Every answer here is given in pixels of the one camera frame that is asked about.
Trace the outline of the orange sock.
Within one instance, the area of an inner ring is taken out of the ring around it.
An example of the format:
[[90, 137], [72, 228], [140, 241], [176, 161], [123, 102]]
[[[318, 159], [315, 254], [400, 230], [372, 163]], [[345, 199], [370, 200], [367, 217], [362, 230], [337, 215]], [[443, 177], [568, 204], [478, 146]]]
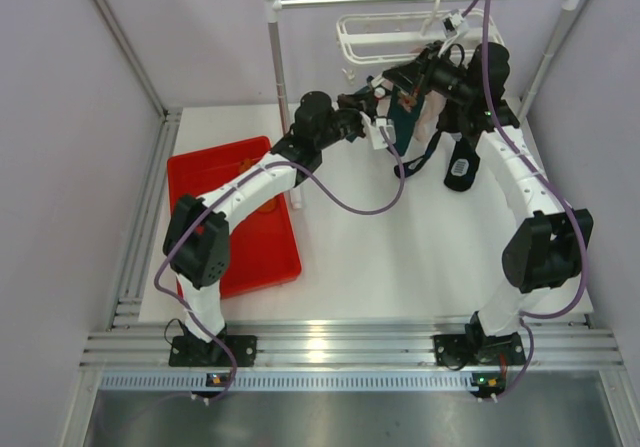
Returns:
[[[238, 173], [242, 174], [248, 171], [255, 164], [255, 159], [245, 158], [240, 162]], [[273, 212], [276, 209], [277, 200], [275, 198], [271, 198], [268, 201], [264, 202], [257, 211], [261, 214], [268, 214]]]

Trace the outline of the pink sock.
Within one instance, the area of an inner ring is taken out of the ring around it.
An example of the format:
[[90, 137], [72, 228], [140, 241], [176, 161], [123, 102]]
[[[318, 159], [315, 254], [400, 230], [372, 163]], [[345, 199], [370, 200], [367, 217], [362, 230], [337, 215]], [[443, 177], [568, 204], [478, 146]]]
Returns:
[[427, 125], [442, 112], [446, 99], [440, 93], [432, 90], [425, 95], [421, 113], [416, 121], [412, 139], [425, 143], [427, 139]]

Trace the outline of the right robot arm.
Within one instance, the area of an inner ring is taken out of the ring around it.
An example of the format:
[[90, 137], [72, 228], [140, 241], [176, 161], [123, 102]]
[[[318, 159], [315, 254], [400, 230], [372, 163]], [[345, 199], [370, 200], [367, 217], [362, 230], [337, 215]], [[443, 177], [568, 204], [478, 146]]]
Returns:
[[434, 339], [437, 365], [451, 370], [525, 364], [517, 330], [534, 315], [531, 307], [568, 280], [585, 279], [593, 218], [553, 191], [531, 155], [520, 123], [503, 98], [509, 60], [505, 46], [488, 42], [477, 46], [469, 61], [454, 63], [444, 45], [433, 42], [412, 61], [382, 74], [400, 104], [411, 111], [431, 93], [444, 98], [436, 131], [460, 137], [446, 186], [462, 192], [474, 182], [478, 168], [487, 168], [516, 222], [501, 254], [502, 284], [472, 314], [463, 333]]

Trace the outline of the white clip sock hanger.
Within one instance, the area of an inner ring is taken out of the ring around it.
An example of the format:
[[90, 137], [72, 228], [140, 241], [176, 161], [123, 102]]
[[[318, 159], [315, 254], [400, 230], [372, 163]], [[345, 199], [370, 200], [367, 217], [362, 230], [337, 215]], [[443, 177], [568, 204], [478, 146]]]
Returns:
[[429, 43], [441, 41], [439, 54], [458, 43], [465, 54], [471, 53], [482, 40], [484, 12], [472, 9], [465, 15], [470, 31], [457, 38], [446, 39], [441, 19], [448, 12], [440, 8], [442, 0], [434, 0], [429, 11], [347, 14], [336, 22], [336, 43], [346, 62], [342, 73], [353, 85], [357, 70], [393, 66], [412, 60]]

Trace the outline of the green christmas sock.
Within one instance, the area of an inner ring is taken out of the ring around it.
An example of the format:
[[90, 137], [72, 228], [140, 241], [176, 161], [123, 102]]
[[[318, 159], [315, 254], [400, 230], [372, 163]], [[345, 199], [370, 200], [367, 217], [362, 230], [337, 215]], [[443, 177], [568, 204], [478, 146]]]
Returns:
[[393, 87], [391, 91], [387, 117], [394, 123], [394, 147], [401, 157], [406, 154], [409, 148], [414, 129], [424, 108], [424, 102], [424, 97], [415, 100], [405, 95], [398, 87]]

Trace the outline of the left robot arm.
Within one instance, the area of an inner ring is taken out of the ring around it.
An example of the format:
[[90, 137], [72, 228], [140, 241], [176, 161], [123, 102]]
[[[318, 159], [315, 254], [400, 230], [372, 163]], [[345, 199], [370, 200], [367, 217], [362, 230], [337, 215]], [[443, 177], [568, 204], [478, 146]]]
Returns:
[[333, 144], [365, 137], [377, 115], [372, 91], [305, 94], [287, 133], [253, 166], [200, 197], [177, 201], [163, 244], [163, 267], [181, 287], [185, 308], [181, 334], [171, 341], [172, 367], [209, 367], [230, 356], [226, 322], [221, 313], [220, 280], [231, 260], [231, 235], [267, 201], [287, 192], [315, 172], [322, 152]]

